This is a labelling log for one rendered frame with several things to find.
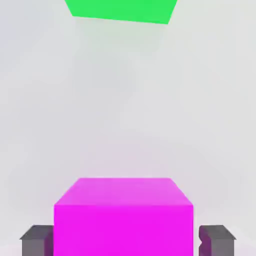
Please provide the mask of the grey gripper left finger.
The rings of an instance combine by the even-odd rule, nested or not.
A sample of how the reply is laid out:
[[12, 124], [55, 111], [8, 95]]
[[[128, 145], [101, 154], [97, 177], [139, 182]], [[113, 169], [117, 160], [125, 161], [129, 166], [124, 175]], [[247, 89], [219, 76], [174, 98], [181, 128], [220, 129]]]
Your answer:
[[32, 225], [20, 240], [22, 256], [54, 256], [53, 225]]

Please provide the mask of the small magenta cube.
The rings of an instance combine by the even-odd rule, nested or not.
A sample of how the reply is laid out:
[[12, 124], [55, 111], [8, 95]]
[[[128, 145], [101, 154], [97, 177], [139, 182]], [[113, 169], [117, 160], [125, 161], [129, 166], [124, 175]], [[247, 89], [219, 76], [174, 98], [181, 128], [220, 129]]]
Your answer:
[[193, 256], [194, 207], [170, 178], [81, 178], [54, 205], [54, 256]]

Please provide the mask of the large green box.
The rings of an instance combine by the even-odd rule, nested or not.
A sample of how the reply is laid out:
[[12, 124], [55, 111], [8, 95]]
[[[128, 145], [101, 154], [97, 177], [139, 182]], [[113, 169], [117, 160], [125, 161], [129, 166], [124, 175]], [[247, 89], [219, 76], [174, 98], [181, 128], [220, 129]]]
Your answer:
[[74, 17], [168, 24], [177, 0], [65, 0]]

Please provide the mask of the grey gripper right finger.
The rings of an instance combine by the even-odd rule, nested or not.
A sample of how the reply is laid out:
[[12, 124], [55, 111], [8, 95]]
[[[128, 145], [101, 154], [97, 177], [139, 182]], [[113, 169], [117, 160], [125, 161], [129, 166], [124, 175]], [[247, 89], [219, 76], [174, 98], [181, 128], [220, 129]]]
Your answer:
[[235, 256], [235, 236], [224, 225], [201, 225], [198, 256]]

